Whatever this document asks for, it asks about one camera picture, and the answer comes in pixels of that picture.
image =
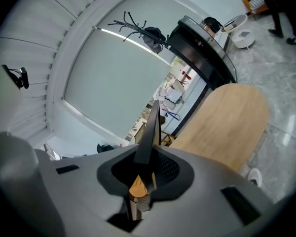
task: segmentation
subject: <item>reflective floor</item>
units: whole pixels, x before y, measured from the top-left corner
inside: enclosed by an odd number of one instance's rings
[[[270,116],[267,128],[239,172],[246,176],[250,168],[262,173],[262,190],[274,201],[296,187],[296,45],[286,44],[292,36],[290,23],[280,14],[284,39],[273,37],[270,15],[249,17],[244,28],[252,30],[255,42],[247,49],[229,42],[227,53],[236,66],[238,82],[256,86],[266,96]]]

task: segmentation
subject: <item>wall-mounted camera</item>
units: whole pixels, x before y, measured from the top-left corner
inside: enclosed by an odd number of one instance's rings
[[[29,87],[28,73],[26,72],[25,68],[22,67],[20,71],[18,71],[16,69],[9,69],[7,65],[2,65],[2,67],[8,73],[14,83],[19,87],[19,89],[21,89],[22,87],[27,89]],[[17,77],[12,72],[18,73],[20,77]]]

